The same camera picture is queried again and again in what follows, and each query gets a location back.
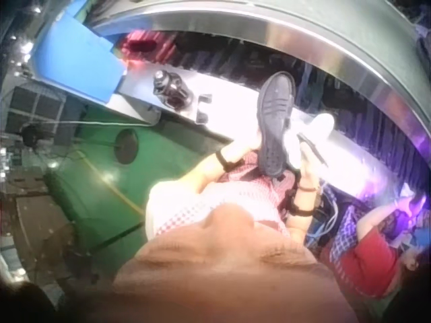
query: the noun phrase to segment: black wristband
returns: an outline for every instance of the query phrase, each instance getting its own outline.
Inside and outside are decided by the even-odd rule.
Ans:
[[[222,155],[222,150],[217,150],[215,152],[215,156],[217,157],[217,160],[220,162],[220,164],[223,166],[223,170],[226,173],[231,172],[232,170],[234,170],[238,166],[241,166],[244,163],[244,161],[242,159],[237,161],[236,163],[230,163],[230,162],[226,161],[226,159],[224,159],[224,157]]]
[[[289,213],[290,215],[297,217],[312,217],[314,215],[314,209],[311,211],[304,211],[299,209],[299,207],[297,207],[295,203],[291,203]]]

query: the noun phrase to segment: shoe sole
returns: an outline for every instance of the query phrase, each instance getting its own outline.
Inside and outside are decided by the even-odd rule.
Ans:
[[[278,82],[287,82],[288,94],[277,92],[277,89],[285,88],[280,87]],[[258,166],[263,175],[272,178],[279,178],[286,169],[287,156],[283,135],[289,126],[294,107],[296,91],[294,84],[289,73],[276,73],[263,84],[257,100],[257,121],[262,132]]]

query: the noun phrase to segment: white sneaker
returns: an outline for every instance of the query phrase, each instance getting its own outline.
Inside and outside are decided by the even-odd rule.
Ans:
[[[319,145],[326,142],[334,129],[334,117],[329,113],[318,114],[309,124],[293,126],[284,134],[284,147],[286,148],[288,163],[296,170],[301,167],[301,150],[298,133],[301,133],[314,146],[319,149]]]

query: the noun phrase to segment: yellow line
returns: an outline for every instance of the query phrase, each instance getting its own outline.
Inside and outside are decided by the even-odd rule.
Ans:
[[[78,153],[82,160],[84,161],[84,163],[87,164],[88,167],[90,167],[92,169],[92,171],[94,173],[96,173],[97,177],[99,177],[99,179],[105,183],[105,185],[115,194],[117,195],[124,203],[126,203],[127,205],[129,205],[134,211],[136,211],[137,213],[139,213],[140,215],[144,215],[143,209],[139,206],[137,206],[134,202],[130,201],[129,198],[127,198],[127,196],[125,196],[122,192],[120,192],[118,190],[117,187],[115,187],[114,185],[112,185],[112,183],[110,183],[108,180],[106,180],[103,175],[100,173],[100,171],[95,167],[95,165],[93,165],[91,163],[90,160],[88,160],[88,158],[86,157],[86,155],[80,151],[80,150],[76,150],[76,153]]]

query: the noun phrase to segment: red checkered dress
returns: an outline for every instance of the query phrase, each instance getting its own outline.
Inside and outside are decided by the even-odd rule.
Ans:
[[[257,154],[248,153],[244,157],[244,165],[224,174],[219,182],[208,184],[190,205],[183,207],[160,226],[156,230],[156,236],[176,227],[202,221],[212,210],[225,203],[240,205],[253,216],[255,221],[276,223],[278,231],[288,236],[289,233],[281,221],[278,206],[283,201],[286,191],[293,187],[295,177],[293,173],[286,171],[285,178],[281,182],[265,176],[249,182],[241,180],[245,174],[256,167]]]

